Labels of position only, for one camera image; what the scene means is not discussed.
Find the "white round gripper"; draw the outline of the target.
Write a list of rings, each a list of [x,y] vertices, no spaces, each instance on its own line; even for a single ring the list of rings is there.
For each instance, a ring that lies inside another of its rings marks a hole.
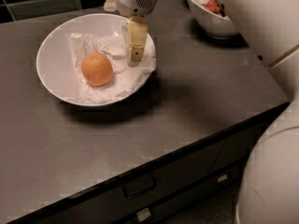
[[[106,0],[104,3],[105,11],[118,10],[123,16],[130,17],[121,31],[126,45],[128,65],[131,67],[138,66],[142,61],[147,43],[148,23],[142,16],[149,15],[157,2],[158,0]]]

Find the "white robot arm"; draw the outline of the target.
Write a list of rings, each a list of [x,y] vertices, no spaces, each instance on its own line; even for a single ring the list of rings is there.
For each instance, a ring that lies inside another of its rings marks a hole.
[[[194,200],[226,188],[243,175],[253,146],[287,106],[286,102],[271,105],[222,131],[126,172],[118,186],[133,192],[125,193],[125,200],[113,203],[113,208],[127,211],[105,224],[160,224]]]

